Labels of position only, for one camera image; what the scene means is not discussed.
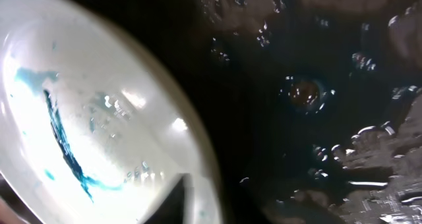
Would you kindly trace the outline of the white plate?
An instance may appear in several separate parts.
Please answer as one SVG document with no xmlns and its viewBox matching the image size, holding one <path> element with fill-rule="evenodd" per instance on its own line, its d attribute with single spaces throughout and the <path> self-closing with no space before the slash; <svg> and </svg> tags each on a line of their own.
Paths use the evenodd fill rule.
<svg viewBox="0 0 422 224">
<path fill-rule="evenodd" d="M 223 223 L 212 144 L 165 67 L 69 0 L 1 0 L 1 174 L 44 223 L 138 223 L 188 173 Z"/>
</svg>

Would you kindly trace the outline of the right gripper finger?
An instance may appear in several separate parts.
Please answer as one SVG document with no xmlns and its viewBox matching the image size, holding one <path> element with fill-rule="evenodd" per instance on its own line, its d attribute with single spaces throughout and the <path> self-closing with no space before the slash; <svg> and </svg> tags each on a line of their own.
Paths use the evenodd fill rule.
<svg viewBox="0 0 422 224">
<path fill-rule="evenodd" d="M 147 211 L 144 220 L 139 224 L 188 224 L 193 214 L 193 183 L 188 173 L 177 175 L 170 182 L 158 199 L 153 203 L 152 210 Z"/>
</svg>

